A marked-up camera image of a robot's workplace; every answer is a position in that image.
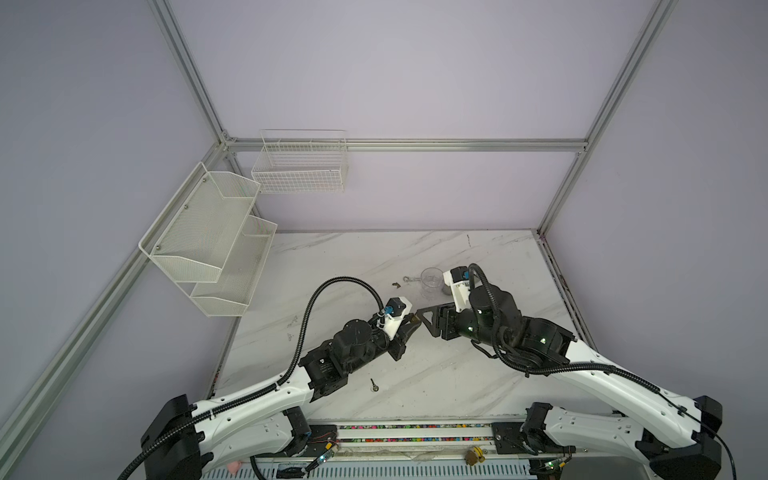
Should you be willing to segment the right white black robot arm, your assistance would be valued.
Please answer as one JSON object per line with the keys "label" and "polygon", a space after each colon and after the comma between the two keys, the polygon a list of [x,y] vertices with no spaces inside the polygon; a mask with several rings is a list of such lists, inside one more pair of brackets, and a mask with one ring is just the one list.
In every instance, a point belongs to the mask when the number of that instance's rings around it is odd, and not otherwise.
{"label": "right white black robot arm", "polygon": [[466,338],[526,377],[566,382],[612,409],[609,415],[580,414],[534,402],[517,432],[495,433],[499,450],[611,453],[637,461],[661,479],[714,479],[720,473],[725,451],[718,440],[719,402],[674,394],[618,366],[558,324],[523,315],[510,293],[476,286],[416,316],[434,337]]}

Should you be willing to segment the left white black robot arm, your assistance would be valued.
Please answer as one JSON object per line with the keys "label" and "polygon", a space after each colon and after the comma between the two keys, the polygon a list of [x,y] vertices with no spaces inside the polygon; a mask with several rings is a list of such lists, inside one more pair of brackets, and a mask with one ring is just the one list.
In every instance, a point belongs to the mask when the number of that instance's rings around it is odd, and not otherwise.
{"label": "left white black robot arm", "polygon": [[412,313],[350,320],[270,380],[218,399],[168,400],[121,478],[142,467],[148,479],[199,479],[244,457],[302,452],[312,433],[304,407],[340,390],[352,373],[383,355],[399,360],[420,325]]}

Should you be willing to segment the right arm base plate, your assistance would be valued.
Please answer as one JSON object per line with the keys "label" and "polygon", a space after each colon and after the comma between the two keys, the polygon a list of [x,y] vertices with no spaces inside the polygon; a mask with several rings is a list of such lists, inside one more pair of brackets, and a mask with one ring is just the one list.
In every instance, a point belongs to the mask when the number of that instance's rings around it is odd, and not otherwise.
{"label": "right arm base plate", "polygon": [[542,428],[526,427],[524,422],[495,422],[491,424],[496,452],[500,455],[573,454],[574,446],[553,441]]}

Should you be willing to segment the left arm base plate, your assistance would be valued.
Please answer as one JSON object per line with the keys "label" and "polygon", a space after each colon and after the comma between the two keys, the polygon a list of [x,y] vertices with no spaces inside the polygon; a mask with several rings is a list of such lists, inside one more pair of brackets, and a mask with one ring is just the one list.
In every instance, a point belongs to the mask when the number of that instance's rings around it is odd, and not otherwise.
{"label": "left arm base plate", "polygon": [[285,457],[317,457],[328,443],[335,443],[338,427],[332,424],[311,425],[310,433],[293,440],[280,454]]}

